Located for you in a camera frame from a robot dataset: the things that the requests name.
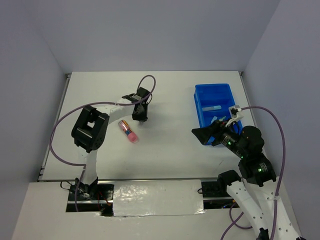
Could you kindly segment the small blue highlighter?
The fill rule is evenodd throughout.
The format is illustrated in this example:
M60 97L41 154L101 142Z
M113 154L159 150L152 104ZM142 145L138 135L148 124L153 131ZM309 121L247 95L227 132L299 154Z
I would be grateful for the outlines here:
M212 118L212 120L211 120L211 124L214 122L214 121L216 121L218 119L218 117L217 116L214 116L213 118Z

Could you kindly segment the light blue clear marker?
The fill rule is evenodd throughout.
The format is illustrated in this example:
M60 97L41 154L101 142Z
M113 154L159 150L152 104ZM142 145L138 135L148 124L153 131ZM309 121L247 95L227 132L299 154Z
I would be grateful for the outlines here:
M202 111L203 112L210 112L210 111L219 111L221 109L222 109L221 105L214 105L214 106L203 107Z

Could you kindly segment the pink capped crayon tube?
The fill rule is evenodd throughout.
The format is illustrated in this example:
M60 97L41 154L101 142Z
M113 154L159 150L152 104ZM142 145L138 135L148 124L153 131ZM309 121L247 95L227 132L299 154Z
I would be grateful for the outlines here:
M119 121L118 126L131 143L135 144L139 141L138 136L132 131L129 124L125 120Z

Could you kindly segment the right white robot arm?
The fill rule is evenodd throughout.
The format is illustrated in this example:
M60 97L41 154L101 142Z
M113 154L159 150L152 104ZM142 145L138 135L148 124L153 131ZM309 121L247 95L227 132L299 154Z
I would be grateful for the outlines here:
M240 174L235 170L219 174L217 190L235 200L258 240L302 239L279 196L280 178L262 152L265 142L258 128L249 125L236 133L225 121L216 120L191 132L202 145L213 138L213 146L223 145L239 157Z

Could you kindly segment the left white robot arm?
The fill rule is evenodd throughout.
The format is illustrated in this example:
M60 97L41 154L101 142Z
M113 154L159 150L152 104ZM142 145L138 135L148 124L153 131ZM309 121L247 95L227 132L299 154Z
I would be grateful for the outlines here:
M84 173L75 179L77 194L91 200L98 193L97 154L107 133L108 125L121 118L132 116L134 121L147 121L148 99L151 92L139 87L136 93L123 96L115 104L99 107L85 106L71 131L79 159L83 161Z

